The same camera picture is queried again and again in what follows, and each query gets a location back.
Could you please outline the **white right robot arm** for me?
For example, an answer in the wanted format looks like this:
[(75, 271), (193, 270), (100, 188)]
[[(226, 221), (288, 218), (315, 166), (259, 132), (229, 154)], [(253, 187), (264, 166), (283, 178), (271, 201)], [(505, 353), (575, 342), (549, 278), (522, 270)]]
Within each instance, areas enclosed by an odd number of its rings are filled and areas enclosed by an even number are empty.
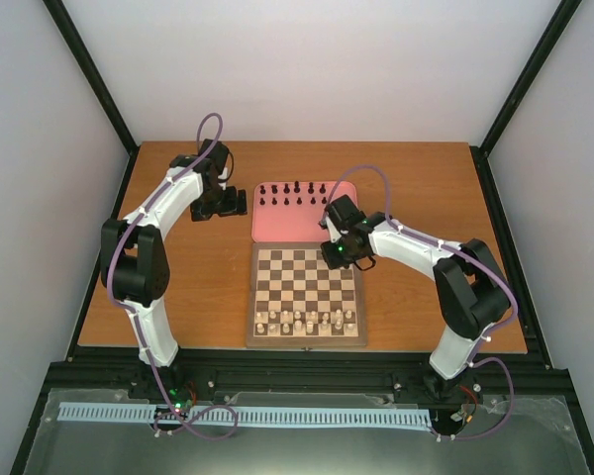
[(373, 268), (378, 258), (401, 263), (436, 285), (445, 322), (431, 353), (432, 369), (445, 380), (472, 365), (481, 342), (518, 313), (517, 300), (485, 242), (442, 240), (403, 226), (383, 212), (365, 215), (350, 197), (328, 203), (320, 222), (330, 238), (321, 244), (331, 269)]

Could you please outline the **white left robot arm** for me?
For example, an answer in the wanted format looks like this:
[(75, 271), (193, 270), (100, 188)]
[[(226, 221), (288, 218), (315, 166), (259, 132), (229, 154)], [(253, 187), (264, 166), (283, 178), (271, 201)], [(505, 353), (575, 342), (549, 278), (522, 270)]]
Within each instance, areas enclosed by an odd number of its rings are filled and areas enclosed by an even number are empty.
[(180, 154), (156, 189), (123, 219), (101, 229), (100, 278), (110, 302), (130, 319), (140, 360), (157, 367), (150, 383), (164, 398), (179, 396), (186, 374), (172, 364), (179, 345), (170, 329), (164, 293), (170, 279), (165, 239), (185, 213), (194, 222), (244, 216), (247, 192), (228, 184), (234, 157), (218, 140), (199, 143), (196, 155)]

